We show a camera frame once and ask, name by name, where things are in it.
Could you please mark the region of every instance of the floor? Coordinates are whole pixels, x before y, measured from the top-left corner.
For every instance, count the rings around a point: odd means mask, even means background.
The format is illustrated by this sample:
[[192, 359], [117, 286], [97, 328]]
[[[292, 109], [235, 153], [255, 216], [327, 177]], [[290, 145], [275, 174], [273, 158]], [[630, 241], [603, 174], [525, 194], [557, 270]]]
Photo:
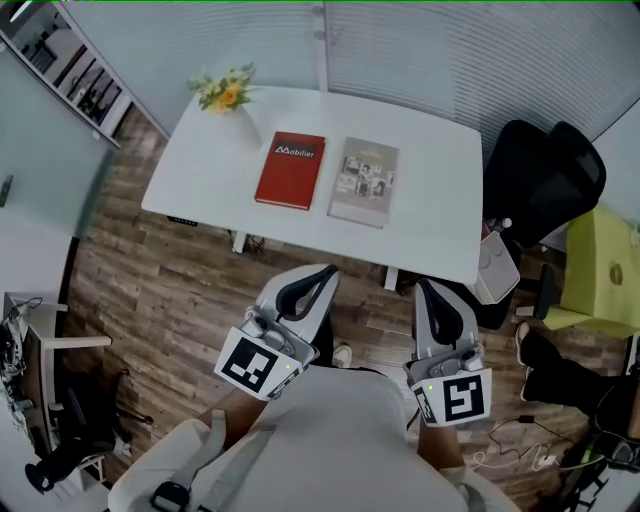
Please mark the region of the floor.
[[[122, 383], [120, 405], [155, 420], [153, 426], [125, 420], [134, 434], [132, 458], [109, 456], [109, 481], [115, 482], [179, 422], [200, 414], [230, 391], [230, 385], [212, 375], [229, 327], [240, 325], [245, 308], [269, 278], [298, 265], [326, 262], [340, 268], [342, 279], [331, 313], [336, 342], [351, 345], [355, 365], [379, 370], [401, 387], [407, 416], [416, 410], [402, 370], [412, 351], [411, 300], [382, 288], [383, 268], [273, 241], [263, 248], [250, 243], [237, 255], [225, 230], [187, 227], [145, 212], [140, 204], [165, 141], [135, 109], [119, 141], [119, 158], [88, 237], [78, 249], [65, 324], [68, 335], [113, 338], [108, 348], [70, 351], [66, 364], [75, 370], [100, 364], [105, 377], [128, 368], [131, 377]], [[562, 254], [543, 253], [540, 247], [524, 254], [523, 275], [536, 277], [544, 261], [562, 276]], [[514, 306], [528, 298], [516, 293]], [[458, 429], [470, 463], [477, 451], [486, 452], [485, 464], [513, 460], [499, 456], [487, 435], [521, 414], [535, 415], [538, 422], [570, 439], [578, 439], [587, 427], [586, 418], [572, 408], [520, 401], [524, 371], [514, 357], [516, 322], [509, 318], [500, 331], [481, 334], [486, 363], [493, 368], [493, 405], [490, 419]], [[613, 375], [622, 368], [624, 341], [579, 329], [546, 334], [565, 357], [600, 373]], [[413, 443], [415, 426], [409, 433]], [[570, 446], [536, 425], [511, 423], [495, 436], [505, 448], [522, 450], [540, 442], [561, 455]], [[555, 466], [534, 473], [532, 457], [478, 471], [523, 510], [532, 510], [538, 503], [536, 493], [549, 495], [560, 482]]]

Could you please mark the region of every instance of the flower vase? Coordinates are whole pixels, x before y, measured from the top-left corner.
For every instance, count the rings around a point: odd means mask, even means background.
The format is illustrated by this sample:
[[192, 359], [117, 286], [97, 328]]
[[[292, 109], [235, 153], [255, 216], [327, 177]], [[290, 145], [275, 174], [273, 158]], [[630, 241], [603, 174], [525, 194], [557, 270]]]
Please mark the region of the flower vase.
[[262, 147], [262, 137], [249, 112], [241, 105], [222, 115], [224, 134], [230, 143], [241, 146], [248, 152], [258, 151]]

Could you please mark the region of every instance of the book cover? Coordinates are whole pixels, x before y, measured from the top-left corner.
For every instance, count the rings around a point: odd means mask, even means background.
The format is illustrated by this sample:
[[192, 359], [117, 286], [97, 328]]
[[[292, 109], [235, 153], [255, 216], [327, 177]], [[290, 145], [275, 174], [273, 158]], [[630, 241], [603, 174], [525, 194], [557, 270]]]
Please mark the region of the book cover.
[[324, 137], [276, 132], [262, 169], [255, 200], [308, 210], [323, 152]]
[[389, 220], [397, 161], [397, 148], [348, 137], [328, 214], [382, 228]]

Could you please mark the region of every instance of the white cable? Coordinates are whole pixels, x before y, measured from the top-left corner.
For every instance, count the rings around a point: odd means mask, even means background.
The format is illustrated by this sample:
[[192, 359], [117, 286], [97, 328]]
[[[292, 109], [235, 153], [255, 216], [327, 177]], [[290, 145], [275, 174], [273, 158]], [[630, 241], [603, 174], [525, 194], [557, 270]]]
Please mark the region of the white cable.
[[537, 448], [536, 450], [536, 455], [533, 458], [533, 462], [531, 463], [531, 469], [535, 472], [540, 471], [543, 467], [546, 466], [538, 466], [538, 469], [536, 469], [536, 461], [538, 461], [538, 457], [540, 456], [540, 451], [543, 448], [543, 445], [540, 443], [536, 443], [534, 445], [532, 445], [531, 447], [529, 447], [527, 449], [526, 452], [524, 452], [522, 455], [520, 455], [516, 460], [513, 460], [511, 462], [508, 462], [507, 464], [500, 464], [498, 466], [490, 466], [489, 464], [484, 464], [484, 460], [486, 458], [486, 454], [484, 452], [476, 452], [473, 454], [473, 462], [475, 462], [477, 465], [472, 467], [471, 469], [477, 469], [479, 467], [483, 467], [483, 468], [491, 468], [491, 469], [499, 469], [499, 468], [506, 468], [508, 466], [513, 466], [514, 464], [517, 464], [518, 462], [520, 462], [522, 459], [524, 459], [529, 452], [531, 452], [534, 448]]

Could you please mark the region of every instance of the shoe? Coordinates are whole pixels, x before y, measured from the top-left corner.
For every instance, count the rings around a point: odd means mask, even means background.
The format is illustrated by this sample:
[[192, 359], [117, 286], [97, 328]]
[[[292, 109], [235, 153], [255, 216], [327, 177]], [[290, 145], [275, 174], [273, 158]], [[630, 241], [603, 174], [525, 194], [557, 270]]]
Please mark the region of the shoe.
[[529, 324], [527, 322], [522, 322], [516, 329], [516, 335], [514, 337], [516, 340], [516, 359], [518, 360], [518, 364], [520, 366], [525, 366], [525, 364], [522, 362], [522, 357], [520, 356], [520, 345], [522, 344], [522, 340], [524, 340], [525, 336], [529, 334], [529, 332], [531, 332], [531, 327], [529, 327]]
[[522, 389], [520, 390], [520, 400], [522, 400], [523, 402], [530, 402], [530, 400], [527, 400], [524, 397], [524, 388], [527, 387], [527, 380], [529, 380], [529, 375], [531, 375], [532, 371], [533, 371], [533, 368], [531, 368], [530, 366], [527, 366], [527, 374], [524, 377], [524, 384], [522, 385]]
[[344, 343], [342, 345], [338, 345], [333, 351], [331, 364], [336, 368], [350, 368], [352, 355], [353, 352], [349, 345]]

